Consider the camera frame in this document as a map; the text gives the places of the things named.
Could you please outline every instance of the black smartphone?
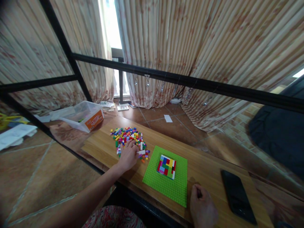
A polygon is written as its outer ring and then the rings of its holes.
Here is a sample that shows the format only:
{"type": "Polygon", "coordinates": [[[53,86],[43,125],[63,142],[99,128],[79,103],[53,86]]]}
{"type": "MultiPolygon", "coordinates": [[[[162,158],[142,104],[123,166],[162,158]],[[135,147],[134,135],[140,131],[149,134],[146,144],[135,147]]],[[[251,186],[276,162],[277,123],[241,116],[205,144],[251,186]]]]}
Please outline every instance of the black smartphone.
{"type": "Polygon", "coordinates": [[[231,211],[247,222],[257,225],[241,179],[226,170],[222,170],[221,174],[231,211]]]}

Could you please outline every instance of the orange label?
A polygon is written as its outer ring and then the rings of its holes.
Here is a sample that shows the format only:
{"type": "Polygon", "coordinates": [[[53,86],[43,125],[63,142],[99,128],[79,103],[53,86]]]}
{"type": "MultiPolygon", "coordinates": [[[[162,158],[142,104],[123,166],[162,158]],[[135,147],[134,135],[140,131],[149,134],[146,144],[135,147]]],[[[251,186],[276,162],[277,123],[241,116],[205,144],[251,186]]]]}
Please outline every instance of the orange label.
{"type": "Polygon", "coordinates": [[[86,123],[85,125],[88,127],[90,131],[93,130],[94,127],[96,127],[102,120],[103,116],[101,113],[101,110],[99,110],[94,116],[92,116],[86,123]]]}

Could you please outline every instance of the patterned curtain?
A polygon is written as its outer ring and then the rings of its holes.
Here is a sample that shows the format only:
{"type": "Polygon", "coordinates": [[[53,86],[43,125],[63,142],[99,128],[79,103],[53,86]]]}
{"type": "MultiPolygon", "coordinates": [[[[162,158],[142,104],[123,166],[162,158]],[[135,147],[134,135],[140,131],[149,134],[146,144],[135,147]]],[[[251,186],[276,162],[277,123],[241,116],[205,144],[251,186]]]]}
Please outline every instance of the patterned curtain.
{"type": "MultiPolygon", "coordinates": [[[[52,0],[73,52],[112,59],[105,33],[103,2],[52,0]]],[[[0,83],[9,84],[71,75],[73,71],[38,0],[10,0],[0,20],[0,83]]],[[[94,102],[113,100],[114,71],[78,62],[94,102]]],[[[12,94],[27,109],[41,114],[86,100],[77,81],[12,94]]],[[[11,113],[3,104],[0,112],[11,113]]]]}
{"type": "MultiPolygon", "coordinates": [[[[301,0],[116,0],[116,9],[130,64],[263,91],[303,68],[301,0]]],[[[175,95],[172,84],[146,81],[129,75],[131,99],[141,107],[162,107],[175,95]]],[[[207,132],[249,105],[191,88],[181,97],[193,124],[207,132]]]]}

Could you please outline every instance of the pile of lego bricks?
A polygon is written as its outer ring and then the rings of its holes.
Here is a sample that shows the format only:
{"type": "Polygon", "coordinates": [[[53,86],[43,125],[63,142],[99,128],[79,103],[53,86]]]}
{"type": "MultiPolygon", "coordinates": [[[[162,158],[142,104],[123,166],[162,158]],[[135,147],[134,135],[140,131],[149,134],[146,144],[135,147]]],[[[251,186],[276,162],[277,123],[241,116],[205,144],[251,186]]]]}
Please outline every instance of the pile of lego bricks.
{"type": "Polygon", "coordinates": [[[111,129],[111,135],[113,135],[113,139],[115,139],[115,145],[117,148],[117,154],[121,155],[121,146],[124,146],[125,143],[129,140],[135,140],[136,145],[139,148],[139,159],[145,163],[145,159],[148,160],[150,153],[149,150],[145,150],[147,144],[143,141],[143,134],[138,132],[136,128],[127,127],[123,128],[116,128],[114,131],[111,129]]]}

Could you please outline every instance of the green baseplate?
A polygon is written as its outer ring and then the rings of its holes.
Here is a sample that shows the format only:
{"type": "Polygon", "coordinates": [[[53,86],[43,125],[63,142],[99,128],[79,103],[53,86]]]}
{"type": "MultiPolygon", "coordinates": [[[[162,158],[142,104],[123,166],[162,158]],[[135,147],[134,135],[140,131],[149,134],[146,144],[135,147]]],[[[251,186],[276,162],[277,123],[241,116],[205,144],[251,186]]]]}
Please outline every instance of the green baseplate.
{"type": "Polygon", "coordinates": [[[187,170],[187,159],[155,146],[142,181],[183,207],[187,207],[187,170]],[[174,180],[157,172],[157,167],[162,154],[176,160],[174,180]]]}

